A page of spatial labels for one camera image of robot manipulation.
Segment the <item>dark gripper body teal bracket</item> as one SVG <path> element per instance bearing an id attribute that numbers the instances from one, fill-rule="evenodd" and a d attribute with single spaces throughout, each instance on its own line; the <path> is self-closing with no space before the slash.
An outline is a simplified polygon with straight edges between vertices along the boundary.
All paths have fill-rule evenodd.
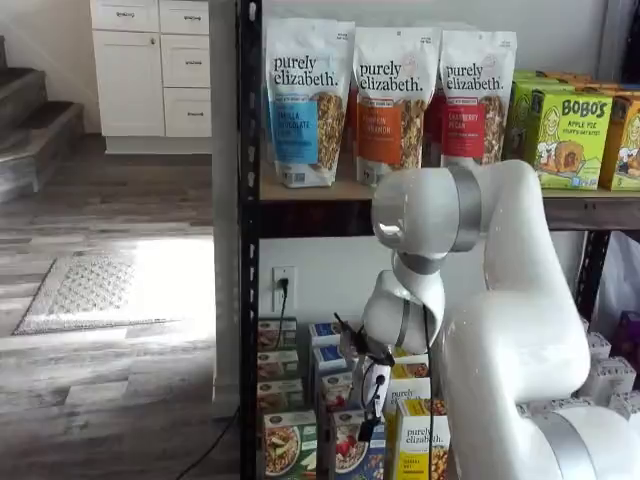
<path id="1" fill-rule="evenodd" d="M 395 365 L 395 359 L 388 345 L 370 337 L 363 326 L 354 330 L 358 331 L 357 337 L 353 341 L 344 341 L 345 356 L 367 357 L 379 365 Z"/>

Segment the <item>thin black gripper finger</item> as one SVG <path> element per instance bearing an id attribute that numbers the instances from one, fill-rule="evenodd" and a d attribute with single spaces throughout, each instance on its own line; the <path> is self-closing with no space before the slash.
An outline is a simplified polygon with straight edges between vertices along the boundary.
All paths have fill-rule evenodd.
<path id="1" fill-rule="evenodd" d="M 354 330 L 353 327 L 347 321 L 343 320 L 337 312 L 334 312 L 333 316 L 340 326 L 341 339 L 344 341 L 353 341 L 357 337 L 358 331 Z"/>

